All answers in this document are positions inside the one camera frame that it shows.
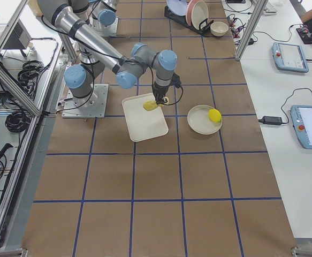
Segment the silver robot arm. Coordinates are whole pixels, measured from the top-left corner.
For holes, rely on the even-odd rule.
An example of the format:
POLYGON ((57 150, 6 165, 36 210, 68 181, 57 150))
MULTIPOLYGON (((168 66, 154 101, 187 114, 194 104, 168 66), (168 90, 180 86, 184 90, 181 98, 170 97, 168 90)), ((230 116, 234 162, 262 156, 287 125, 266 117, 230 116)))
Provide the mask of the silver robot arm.
POLYGON ((38 1, 38 6, 44 19, 54 28, 77 41, 90 56, 109 68, 122 88, 134 86, 147 69, 156 73, 151 84, 156 105, 169 105, 166 94, 170 86, 182 87, 175 73, 177 55, 174 51, 156 51, 137 43, 130 58, 122 55, 91 26, 88 1, 38 1))
POLYGON ((118 26, 116 16, 119 1, 101 0, 89 1, 90 13, 92 18, 91 25, 101 36, 115 36, 118 26))

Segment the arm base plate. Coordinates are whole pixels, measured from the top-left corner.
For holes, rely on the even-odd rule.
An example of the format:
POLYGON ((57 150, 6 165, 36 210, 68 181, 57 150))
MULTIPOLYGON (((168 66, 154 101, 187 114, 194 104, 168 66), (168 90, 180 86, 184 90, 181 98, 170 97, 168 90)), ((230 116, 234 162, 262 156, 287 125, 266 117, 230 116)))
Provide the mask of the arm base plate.
POLYGON ((104 118, 106 102, 108 98, 109 84, 94 84, 93 94, 88 98, 74 98, 70 90, 67 92, 67 99, 62 112, 63 118, 104 118))
POLYGON ((116 37, 118 30, 119 18, 116 17, 115 21, 109 25, 104 26, 99 20, 92 18, 91 25, 96 33, 102 37, 116 37))

